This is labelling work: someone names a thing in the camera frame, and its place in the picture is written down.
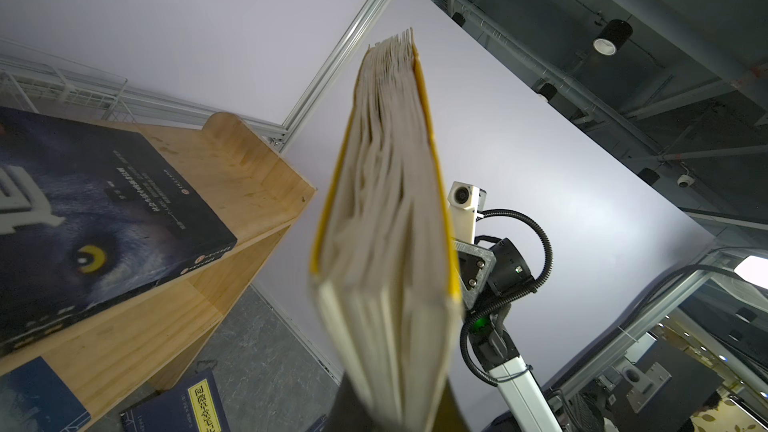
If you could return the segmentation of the black wolf cover book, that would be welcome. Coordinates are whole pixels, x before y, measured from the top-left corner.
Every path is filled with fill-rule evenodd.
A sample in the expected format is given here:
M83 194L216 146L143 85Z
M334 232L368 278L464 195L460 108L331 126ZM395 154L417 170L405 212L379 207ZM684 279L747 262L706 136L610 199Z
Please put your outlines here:
M1 351L222 257L236 236L140 133L1 111Z

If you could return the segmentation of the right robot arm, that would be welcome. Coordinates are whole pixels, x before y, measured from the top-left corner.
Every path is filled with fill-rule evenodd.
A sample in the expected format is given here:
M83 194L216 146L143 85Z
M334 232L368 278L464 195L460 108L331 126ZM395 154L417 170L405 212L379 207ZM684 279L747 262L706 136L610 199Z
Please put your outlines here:
M559 431L532 366L507 332L504 321L513 302L536 293L553 266L551 242L541 226L509 209L479 211L451 206L458 277L466 310L460 330L461 357L482 382L495 387L521 431ZM532 229L542 243L542 271L533 276L519 250L507 239L475 236L476 223L494 217L511 218Z

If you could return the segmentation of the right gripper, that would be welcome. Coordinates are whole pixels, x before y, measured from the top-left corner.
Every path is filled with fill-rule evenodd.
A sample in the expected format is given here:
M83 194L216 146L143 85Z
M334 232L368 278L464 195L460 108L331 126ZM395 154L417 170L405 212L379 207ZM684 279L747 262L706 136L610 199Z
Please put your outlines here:
M467 311L483 307L533 281L527 263L507 238L489 248L459 240L454 241L454 247Z

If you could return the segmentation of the yellow folder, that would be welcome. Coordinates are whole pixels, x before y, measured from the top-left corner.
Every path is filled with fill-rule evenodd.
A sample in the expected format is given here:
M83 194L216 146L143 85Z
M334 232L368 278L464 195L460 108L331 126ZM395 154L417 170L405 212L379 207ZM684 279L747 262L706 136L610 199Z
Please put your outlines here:
M321 214L314 300L382 429L427 431L463 316L458 259L411 30L370 47Z

